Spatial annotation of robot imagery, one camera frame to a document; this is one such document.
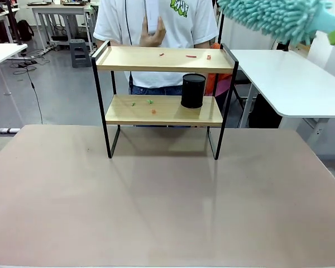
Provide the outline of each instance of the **jeans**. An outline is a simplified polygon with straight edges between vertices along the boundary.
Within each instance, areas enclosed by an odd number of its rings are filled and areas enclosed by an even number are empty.
[[[133,85],[132,89],[129,89],[131,95],[166,95],[166,96],[181,96],[183,93],[183,86],[176,85],[172,87],[162,88],[142,88]]]

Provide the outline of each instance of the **teal microfiber duster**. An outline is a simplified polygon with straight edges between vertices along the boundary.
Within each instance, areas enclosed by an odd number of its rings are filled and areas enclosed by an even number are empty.
[[[326,0],[218,0],[228,18],[292,45],[310,44],[316,31],[335,31],[335,16]]]

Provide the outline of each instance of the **hand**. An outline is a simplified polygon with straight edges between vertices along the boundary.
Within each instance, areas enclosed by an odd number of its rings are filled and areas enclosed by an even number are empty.
[[[153,36],[150,36],[147,32],[147,17],[144,17],[143,28],[140,36],[140,46],[145,47],[158,47],[161,45],[166,34],[166,29],[162,18],[159,17],[157,23],[157,30]]]

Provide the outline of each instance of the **two-tier shelf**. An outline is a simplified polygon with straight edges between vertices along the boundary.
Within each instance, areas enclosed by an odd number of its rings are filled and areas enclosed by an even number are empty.
[[[221,49],[167,49],[118,47],[105,42],[92,56],[92,65],[109,158],[113,156],[121,125],[162,125],[206,127],[214,158],[218,159],[232,98],[232,87],[238,70],[237,59],[225,45],[222,45]],[[114,96],[107,113],[103,105],[99,70],[109,70],[112,76]],[[202,108],[187,109],[180,104],[181,96],[117,95],[114,71],[232,74],[225,113],[221,115],[214,97],[218,79],[215,80],[213,96],[204,97]],[[112,147],[109,144],[107,125],[118,125]],[[210,127],[221,128],[217,148],[210,135]]]

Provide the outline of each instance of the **white table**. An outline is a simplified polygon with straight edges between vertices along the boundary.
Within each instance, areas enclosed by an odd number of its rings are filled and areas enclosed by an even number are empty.
[[[75,38],[75,34],[78,33],[78,24],[76,21],[76,15],[83,15],[85,28],[87,30],[88,45],[90,51],[93,51],[92,38],[93,31],[95,27],[95,15],[94,9],[90,5],[86,6],[63,6],[61,4],[50,4],[48,6],[27,6],[26,8],[32,9],[33,17],[35,18],[37,31],[39,33],[40,41],[44,52],[47,52],[46,44],[50,45],[69,45],[69,40]],[[37,15],[39,16],[41,25],[43,26],[43,36],[41,34],[41,29],[37,21]],[[52,40],[52,35],[56,32],[56,19],[54,15],[61,15],[64,20],[64,25],[66,26],[66,32],[68,41],[54,41]]]
[[[303,118],[306,118],[314,127],[308,144],[315,144],[328,120],[335,118],[335,77],[292,51],[232,52],[252,81],[240,127],[246,126],[252,97],[258,90],[274,110],[283,116],[280,128],[296,130]]]
[[[19,8],[13,8],[12,12],[17,12],[18,10],[19,10]],[[4,11],[4,12],[0,13],[0,21],[4,22],[6,33],[7,33],[7,36],[9,38],[9,41],[10,41],[10,43],[13,43],[12,36],[11,36],[10,30],[9,30],[9,27],[8,27],[7,16],[6,16],[8,14],[9,14],[8,11]]]
[[[17,44],[0,44],[0,63],[2,63],[3,61],[7,60],[8,58],[10,58],[11,56],[19,53],[20,51],[24,50],[27,48],[26,44],[23,45],[17,45]],[[15,100],[13,99],[13,96],[6,84],[5,81],[5,77],[2,73],[2,70],[0,68],[0,79],[2,79],[3,81],[3,91],[4,91],[4,95],[10,97],[12,104],[14,105],[14,108],[16,110],[16,113],[20,119],[20,124],[21,126],[23,126],[23,120],[21,117],[21,114],[16,106]]]

